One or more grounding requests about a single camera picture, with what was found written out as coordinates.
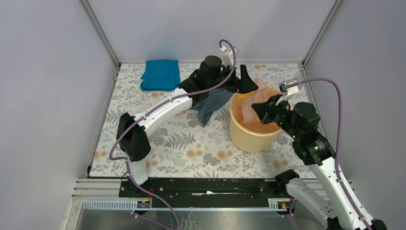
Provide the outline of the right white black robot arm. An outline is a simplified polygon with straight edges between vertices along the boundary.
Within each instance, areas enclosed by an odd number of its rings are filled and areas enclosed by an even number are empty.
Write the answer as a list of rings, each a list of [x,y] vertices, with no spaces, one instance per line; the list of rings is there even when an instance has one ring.
[[[275,193],[296,198],[326,230],[385,230],[385,223],[366,211],[336,165],[337,154],[317,130],[320,117],[315,107],[299,102],[291,109],[288,102],[279,102],[280,98],[278,94],[251,107],[261,123],[274,122],[293,138],[295,154],[316,176],[328,200],[311,190],[293,170],[276,176]]]

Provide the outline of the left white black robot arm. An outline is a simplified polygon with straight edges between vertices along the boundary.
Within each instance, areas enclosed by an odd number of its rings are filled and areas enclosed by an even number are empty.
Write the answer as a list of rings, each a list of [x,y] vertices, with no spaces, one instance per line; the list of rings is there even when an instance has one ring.
[[[207,56],[198,69],[154,107],[135,116],[121,115],[116,140],[126,154],[124,159],[132,182],[130,191],[135,196],[142,197],[148,192],[146,157],[151,151],[149,138],[160,125],[198,103],[206,105],[211,102],[210,96],[217,89],[232,94],[246,94],[258,89],[246,66],[240,65],[239,69],[240,76],[237,76],[233,65],[226,66],[217,56]]]

